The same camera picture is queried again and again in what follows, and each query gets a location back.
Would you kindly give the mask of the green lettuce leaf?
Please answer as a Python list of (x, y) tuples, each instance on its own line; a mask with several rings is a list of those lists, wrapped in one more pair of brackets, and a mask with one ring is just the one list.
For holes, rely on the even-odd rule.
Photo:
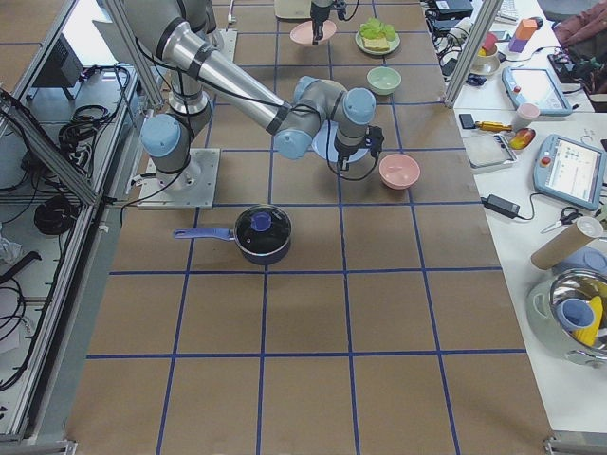
[(366, 39), (381, 39), (393, 41), (396, 38), (395, 28), (391, 24), (386, 24), (376, 17), (369, 18), (365, 23), (359, 26), (359, 34)]

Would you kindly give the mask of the cardboard tube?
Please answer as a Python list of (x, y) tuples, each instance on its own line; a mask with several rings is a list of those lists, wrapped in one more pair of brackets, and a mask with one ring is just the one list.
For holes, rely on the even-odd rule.
[(603, 232), (603, 225), (599, 220), (582, 216), (535, 251), (530, 261), (537, 268), (547, 270), (598, 239)]

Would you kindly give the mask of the pink plate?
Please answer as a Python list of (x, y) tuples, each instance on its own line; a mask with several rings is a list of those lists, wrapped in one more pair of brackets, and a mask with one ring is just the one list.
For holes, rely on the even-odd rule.
[[(327, 43), (337, 32), (337, 25), (327, 20), (323, 24), (322, 38), (317, 42), (318, 45), (324, 45)], [(312, 22), (307, 21), (295, 26), (289, 34), (289, 38), (297, 45), (301, 46), (313, 46), (313, 29)]]

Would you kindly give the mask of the white kitchen scale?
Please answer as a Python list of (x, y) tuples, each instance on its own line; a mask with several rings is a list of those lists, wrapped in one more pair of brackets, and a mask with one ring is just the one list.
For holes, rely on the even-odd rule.
[(488, 173), (512, 166), (517, 156), (501, 134), (478, 134), (463, 138), (474, 173)]

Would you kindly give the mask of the blue saucepan with lid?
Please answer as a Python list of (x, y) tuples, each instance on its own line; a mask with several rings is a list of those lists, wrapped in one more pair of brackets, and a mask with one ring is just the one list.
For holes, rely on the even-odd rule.
[(291, 219), (283, 209), (261, 204), (243, 211), (233, 227), (176, 229), (173, 237), (235, 242), (249, 262), (270, 265), (278, 263), (288, 253), (291, 233)]

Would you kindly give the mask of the teach pendant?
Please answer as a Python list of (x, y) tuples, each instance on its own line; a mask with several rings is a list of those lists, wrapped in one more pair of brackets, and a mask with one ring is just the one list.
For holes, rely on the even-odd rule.
[(502, 71), (501, 78), (515, 108), (531, 103), (542, 116), (549, 117), (566, 117), (573, 112), (558, 81), (545, 68), (509, 66)]
[(536, 191), (583, 209), (599, 206), (606, 152), (574, 139), (550, 135), (533, 168)]

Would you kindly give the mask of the black control box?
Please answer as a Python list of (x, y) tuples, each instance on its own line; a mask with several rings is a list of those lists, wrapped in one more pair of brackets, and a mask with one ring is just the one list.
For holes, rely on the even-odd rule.
[(69, 100), (74, 100), (69, 89), (77, 84), (82, 73), (82, 62), (65, 36), (61, 34), (32, 87), (35, 89), (61, 88)]

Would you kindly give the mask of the black power adapter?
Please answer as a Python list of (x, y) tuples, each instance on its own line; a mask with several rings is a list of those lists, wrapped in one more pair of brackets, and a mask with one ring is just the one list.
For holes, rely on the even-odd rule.
[(519, 205), (497, 195), (490, 194), (486, 197), (482, 197), (481, 201), (486, 209), (503, 215), (506, 218), (515, 219), (519, 216)]

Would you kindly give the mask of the white toaster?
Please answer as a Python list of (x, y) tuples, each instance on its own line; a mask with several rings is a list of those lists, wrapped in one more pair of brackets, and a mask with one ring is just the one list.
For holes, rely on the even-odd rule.
[(274, 13), (282, 20), (308, 20), (310, 18), (310, 0), (275, 0)]

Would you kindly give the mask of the green plate with food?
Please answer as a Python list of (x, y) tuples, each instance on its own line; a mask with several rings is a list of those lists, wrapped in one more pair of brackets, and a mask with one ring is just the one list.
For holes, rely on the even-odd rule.
[(389, 53), (391, 53), (391, 52), (395, 51), (395, 50), (396, 50), (396, 49), (399, 47), (399, 45), (400, 45), (400, 38), (399, 38), (399, 36), (396, 34), (396, 38), (395, 38), (393, 41), (388, 41), (388, 42), (389, 42), (389, 44), (390, 44), (390, 50), (389, 50), (389, 51), (387, 51), (387, 52), (381, 52), (381, 53), (369, 52), (369, 51), (367, 51), (366, 49), (364, 49), (364, 48), (363, 48), (363, 45), (362, 45), (362, 37), (360, 36), (360, 34), (359, 34), (359, 33), (357, 33), (357, 34), (356, 34), (356, 36), (355, 36), (355, 42), (356, 42), (356, 44), (357, 44), (358, 48), (359, 48), (361, 51), (363, 51), (363, 52), (365, 52), (365, 53), (367, 53), (367, 54), (370, 54), (370, 55), (374, 55), (374, 56), (383, 56), (383, 55), (387, 55), (387, 54), (389, 54)]

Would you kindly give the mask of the pink bowl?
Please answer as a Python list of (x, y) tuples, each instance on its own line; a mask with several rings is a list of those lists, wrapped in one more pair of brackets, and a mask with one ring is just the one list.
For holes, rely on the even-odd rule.
[(418, 163), (408, 155), (384, 156), (379, 162), (382, 183), (393, 190), (406, 190), (417, 182), (421, 175)]

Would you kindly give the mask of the steel mixing bowl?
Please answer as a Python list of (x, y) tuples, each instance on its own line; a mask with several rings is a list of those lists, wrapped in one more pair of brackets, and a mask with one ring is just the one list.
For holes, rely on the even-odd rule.
[(549, 309), (571, 345), (568, 354), (606, 361), (606, 276), (584, 269), (560, 273), (549, 288)]

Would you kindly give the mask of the blue plate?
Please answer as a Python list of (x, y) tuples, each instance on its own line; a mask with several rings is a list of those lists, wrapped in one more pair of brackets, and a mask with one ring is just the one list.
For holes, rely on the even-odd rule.
[(327, 159), (330, 163), (336, 164), (338, 161), (338, 151), (335, 147), (335, 138), (338, 131), (338, 124), (327, 120), (320, 131), (312, 140), (312, 150), (321, 158)]

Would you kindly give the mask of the aluminium frame post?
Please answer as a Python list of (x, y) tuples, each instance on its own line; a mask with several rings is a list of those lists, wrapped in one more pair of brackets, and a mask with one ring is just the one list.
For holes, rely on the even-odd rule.
[(472, 68), (473, 61), (477, 56), (481, 44), (484, 42), (490, 26), (493, 24), (497, 11), (502, 2), (500, 0), (482, 1), (477, 11), (476, 18), (469, 33), (469, 37), (461, 51), (457, 64), (451, 74), (451, 79), (447, 85), (443, 102), (446, 107), (452, 108), (465, 85), (469, 71)]

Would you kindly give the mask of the near teach pendant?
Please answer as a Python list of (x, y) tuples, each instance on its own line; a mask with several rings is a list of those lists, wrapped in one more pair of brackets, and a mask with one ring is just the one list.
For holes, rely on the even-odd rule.
[(574, 139), (550, 135), (533, 168), (536, 191), (583, 209), (599, 206), (606, 152)]

